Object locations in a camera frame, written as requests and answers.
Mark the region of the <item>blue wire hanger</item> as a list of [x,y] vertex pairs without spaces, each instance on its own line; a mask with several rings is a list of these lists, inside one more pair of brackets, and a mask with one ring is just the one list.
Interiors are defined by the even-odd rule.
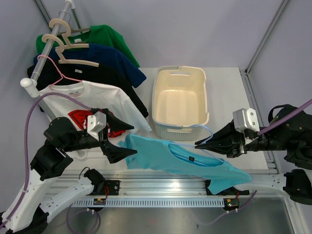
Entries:
[[[203,145],[204,143],[207,143],[210,139],[213,138],[214,133],[213,133],[213,131],[212,131],[209,127],[207,127],[207,126],[205,126],[205,125],[201,125],[201,124],[194,124],[194,125],[191,125],[191,126],[190,126],[190,128],[196,128],[196,127],[203,128],[203,129],[207,130],[207,131],[210,133],[210,136],[207,137],[205,140],[203,140],[203,142],[200,143],[200,145]],[[189,145],[189,144],[176,143],[176,142],[173,142],[173,141],[170,142],[170,145],[178,145],[178,146],[183,146],[183,147],[188,147],[188,148],[195,148],[195,146],[192,146],[192,145]],[[221,162],[221,163],[224,163],[224,160],[223,160],[223,159],[218,158],[218,157],[212,155],[211,153],[209,153],[208,151],[206,151],[206,150],[204,150],[204,149],[200,149],[200,150],[201,150],[201,152],[203,152],[206,156],[208,156],[208,157],[210,157],[210,158],[214,158],[215,160],[217,160],[217,161],[219,161],[219,162]]]

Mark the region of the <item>light blue t shirt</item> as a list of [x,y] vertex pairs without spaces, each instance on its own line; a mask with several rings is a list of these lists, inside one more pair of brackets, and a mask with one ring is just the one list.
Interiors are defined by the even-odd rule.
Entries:
[[248,173],[223,159],[196,154],[167,140],[129,134],[118,145],[137,151],[125,159],[129,170],[151,169],[201,177],[210,181],[209,190],[214,195],[252,180]]

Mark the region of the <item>white red print t shirt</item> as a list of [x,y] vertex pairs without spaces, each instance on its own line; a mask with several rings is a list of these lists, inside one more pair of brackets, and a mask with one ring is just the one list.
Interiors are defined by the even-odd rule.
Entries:
[[[57,92],[68,95],[91,108],[107,108],[118,119],[134,126],[130,133],[139,130],[150,132],[152,129],[146,118],[131,101],[130,97],[119,87],[82,81],[71,85],[49,85],[40,90],[40,95]],[[60,96],[47,96],[43,99],[57,117],[67,117],[77,129],[85,128],[90,111]]]

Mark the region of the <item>pink wire hanger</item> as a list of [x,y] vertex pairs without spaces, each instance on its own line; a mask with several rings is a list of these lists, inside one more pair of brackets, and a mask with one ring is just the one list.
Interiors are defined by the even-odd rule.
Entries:
[[60,79],[58,79],[57,81],[55,81],[54,83],[52,83],[51,85],[57,85],[58,83],[60,83],[62,80],[70,80],[70,81],[76,81],[76,82],[81,82],[81,80],[79,79],[75,79],[75,78],[70,78],[70,77],[67,77],[65,76],[61,70],[58,68],[58,66],[56,65],[56,63],[47,55],[38,55],[37,56],[37,59],[39,61],[40,58],[46,58],[47,60],[51,61],[51,63],[53,64],[53,66],[55,67],[55,69],[57,70],[59,76],[60,76]]

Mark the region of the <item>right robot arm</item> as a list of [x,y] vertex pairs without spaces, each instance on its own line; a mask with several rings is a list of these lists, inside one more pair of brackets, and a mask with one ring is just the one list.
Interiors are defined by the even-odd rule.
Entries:
[[252,175],[251,182],[238,184],[233,177],[220,182],[227,194],[237,190],[263,190],[288,195],[294,202],[312,203],[312,116],[302,108],[278,105],[269,112],[269,126],[261,127],[252,108],[233,112],[233,120],[211,139],[195,143],[195,148],[236,158],[247,152],[286,151],[284,159],[297,168],[284,174]]

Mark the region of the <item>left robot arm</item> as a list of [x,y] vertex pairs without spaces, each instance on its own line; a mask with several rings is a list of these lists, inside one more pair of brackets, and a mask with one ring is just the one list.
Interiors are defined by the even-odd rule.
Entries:
[[108,109],[92,109],[87,129],[79,131],[67,117],[57,117],[44,132],[46,141],[29,164],[23,188],[12,205],[0,215],[0,225],[9,234],[40,234],[61,211],[85,195],[108,193],[103,175],[88,169],[72,186],[43,201],[51,185],[73,162],[69,152],[99,147],[111,164],[137,153],[113,145],[108,131],[132,130],[134,127],[116,118]]

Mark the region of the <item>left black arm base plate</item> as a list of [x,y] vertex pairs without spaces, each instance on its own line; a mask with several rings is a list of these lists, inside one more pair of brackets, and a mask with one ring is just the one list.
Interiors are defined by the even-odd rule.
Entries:
[[118,196],[120,190],[120,180],[105,180],[104,187],[99,195]]

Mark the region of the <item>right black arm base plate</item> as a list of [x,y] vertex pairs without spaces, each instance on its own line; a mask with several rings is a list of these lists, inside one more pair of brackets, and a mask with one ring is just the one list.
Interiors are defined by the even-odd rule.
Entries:
[[[212,192],[210,191],[210,183],[211,183],[210,180],[205,180],[206,195],[213,195]],[[221,191],[215,195],[220,195],[220,196],[229,196],[229,195],[236,196],[236,195],[238,195],[238,196],[240,196],[240,195],[249,195],[249,194],[250,194],[249,190],[241,191],[241,190],[236,189],[235,187],[230,187],[230,188],[223,190],[223,191]]]

